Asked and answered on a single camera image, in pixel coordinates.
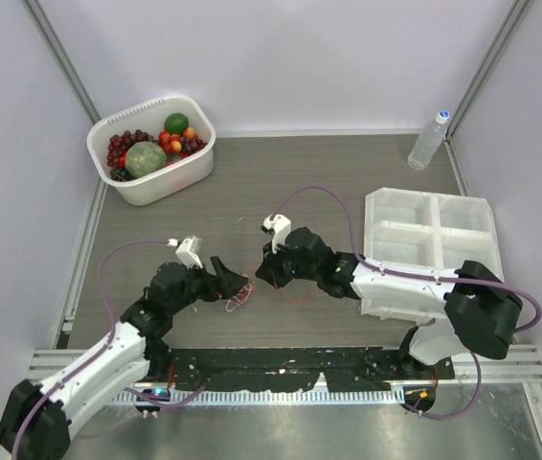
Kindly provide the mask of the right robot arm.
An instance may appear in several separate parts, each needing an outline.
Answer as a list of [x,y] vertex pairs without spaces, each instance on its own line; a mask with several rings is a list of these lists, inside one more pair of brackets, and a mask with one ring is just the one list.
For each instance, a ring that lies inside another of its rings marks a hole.
[[396,353],[405,377],[423,379],[434,366],[462,353],[506,358],[523,304],[485,265],[465,261],[454,270],[401,271],[360,254],[334,251],[306,227],[267,221],[261,229],[271,240],[262,249],[258,279],[274,288],[307,280],[331,297],[403,307],[422,320],[406,333]]

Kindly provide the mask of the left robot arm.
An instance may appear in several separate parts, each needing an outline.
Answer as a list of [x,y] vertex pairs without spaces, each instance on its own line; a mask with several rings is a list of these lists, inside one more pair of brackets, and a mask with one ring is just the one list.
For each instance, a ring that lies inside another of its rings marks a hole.
[[60,459],[86,423],[116,395],[169,369],[163,338],[174,316],[197,301],[236,297],[249,283],[212,257],[203,266],[162,264],[143,295],[109,333],[79,358],[39,383],[19,382],[0,420],[0,446],[14,459]]

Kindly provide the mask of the white plastic fruit basket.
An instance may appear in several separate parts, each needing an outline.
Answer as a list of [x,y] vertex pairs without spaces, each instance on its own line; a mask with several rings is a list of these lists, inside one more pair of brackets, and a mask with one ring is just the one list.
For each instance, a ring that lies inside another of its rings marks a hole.
[[[110,177],[106,164],[109,139],[114,134],[139,128],[157,134],[172,113],[182,113],[206,146],[158,172],[132,181],[120,182]],[[101,180],[117,190],[127,203],[148,205],[170,196],[207,177],[214,167],[215,128],[198,103],[185,95],[168,95],[133,105],[105,117],[90,129],[86,145]]]

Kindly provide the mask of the white compartment tray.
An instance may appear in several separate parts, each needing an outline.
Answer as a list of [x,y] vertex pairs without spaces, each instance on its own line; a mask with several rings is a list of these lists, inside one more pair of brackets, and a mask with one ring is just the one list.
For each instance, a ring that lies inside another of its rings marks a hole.
[[493,212],[483,198],[382,188],[366,196],[364,255],[405,268],[466,260],[504,278]]

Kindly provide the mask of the red yellow cherry cluster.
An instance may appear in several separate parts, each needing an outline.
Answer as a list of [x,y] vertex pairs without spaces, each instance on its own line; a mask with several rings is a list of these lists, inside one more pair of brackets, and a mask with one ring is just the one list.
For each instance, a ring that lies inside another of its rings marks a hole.
[[161,131],[157,144],[166,154],[169,164],[189,158],[207,146],[207,143],[190,126],[181,133]]

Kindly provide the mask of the green melon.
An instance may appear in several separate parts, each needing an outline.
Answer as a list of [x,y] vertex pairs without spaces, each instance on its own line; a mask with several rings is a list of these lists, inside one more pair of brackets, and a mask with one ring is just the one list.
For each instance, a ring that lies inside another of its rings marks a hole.
[[141,178],[164,168],[167,156],[163,149],[153,142],[139,142],[126,153],[124,166],[131,176]]

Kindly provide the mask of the green lime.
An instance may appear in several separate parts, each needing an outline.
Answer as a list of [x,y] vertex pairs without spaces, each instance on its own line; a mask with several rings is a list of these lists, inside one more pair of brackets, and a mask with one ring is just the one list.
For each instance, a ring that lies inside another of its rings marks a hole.
[[182,134],[189,126],[188,117],[180,112],[171,113],[164,122],[164,130],[169,134]]

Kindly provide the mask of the red grape bunch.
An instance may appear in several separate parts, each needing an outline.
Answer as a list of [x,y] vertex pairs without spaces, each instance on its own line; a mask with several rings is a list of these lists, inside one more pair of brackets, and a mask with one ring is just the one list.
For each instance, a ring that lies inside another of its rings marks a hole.
[[127,151],[137,143],[154,142],[154,138],[145,131],[126,130],[123,134],[114,134],[108,142],[106,164],[110,169],[123,168]]

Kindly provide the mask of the clear water bottle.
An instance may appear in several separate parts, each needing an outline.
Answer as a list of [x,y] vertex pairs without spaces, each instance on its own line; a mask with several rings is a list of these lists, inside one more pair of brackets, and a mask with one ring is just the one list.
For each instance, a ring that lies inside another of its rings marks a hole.
[[428,167],[434,154],[445,139],[450,118],[449,111],[441,110],[424,127],[408,155],[408,165],[412,169],[423,171]]

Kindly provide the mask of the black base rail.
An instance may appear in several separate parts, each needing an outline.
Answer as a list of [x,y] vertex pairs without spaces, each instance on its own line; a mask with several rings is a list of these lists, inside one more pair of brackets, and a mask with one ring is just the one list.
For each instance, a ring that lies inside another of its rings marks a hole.
[[455,378],[448,358],[423,366],[373,346],[174,349],[171,364],[176,388],[185,391],[308,392],[323,378],[331,393],[362,392],[387,390],[395,381]]

